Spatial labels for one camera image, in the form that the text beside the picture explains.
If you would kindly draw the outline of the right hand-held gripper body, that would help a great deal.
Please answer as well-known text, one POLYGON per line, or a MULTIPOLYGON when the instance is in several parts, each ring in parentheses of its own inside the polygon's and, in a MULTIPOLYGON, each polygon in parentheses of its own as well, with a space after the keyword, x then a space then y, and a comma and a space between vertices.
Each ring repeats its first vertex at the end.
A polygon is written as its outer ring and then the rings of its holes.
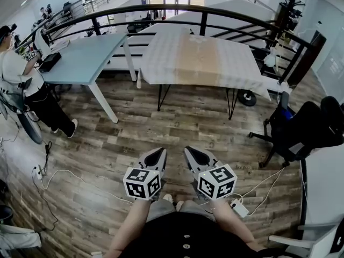
POLYGON ((221 199, 231 195, 237 175, 229 164, 200 172, 196 178, 196 192, 205 199, 221 199))

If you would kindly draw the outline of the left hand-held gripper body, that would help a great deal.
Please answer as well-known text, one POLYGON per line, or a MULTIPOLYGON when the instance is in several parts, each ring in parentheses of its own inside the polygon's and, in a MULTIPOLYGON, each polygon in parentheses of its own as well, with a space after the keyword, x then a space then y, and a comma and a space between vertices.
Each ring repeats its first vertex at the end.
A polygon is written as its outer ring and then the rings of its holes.
POLYGON ((129 167, 123 178, 126 194, 134 199, 157 200, 166 183, 163 179, 165 167, 164 170, 140 168, 138 162, 129 167))

